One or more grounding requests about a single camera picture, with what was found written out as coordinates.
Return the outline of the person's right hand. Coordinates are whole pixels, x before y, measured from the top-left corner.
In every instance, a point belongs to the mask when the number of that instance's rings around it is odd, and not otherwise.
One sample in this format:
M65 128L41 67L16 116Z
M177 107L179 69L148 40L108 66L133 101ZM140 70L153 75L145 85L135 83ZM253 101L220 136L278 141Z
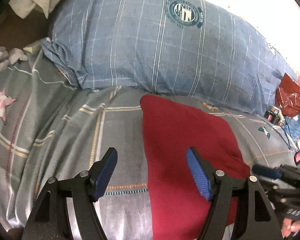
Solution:
M286 238L289 237L291 233L298 233L300 230L300 221L294 222L289 218L284 218L281 228L282 237Z

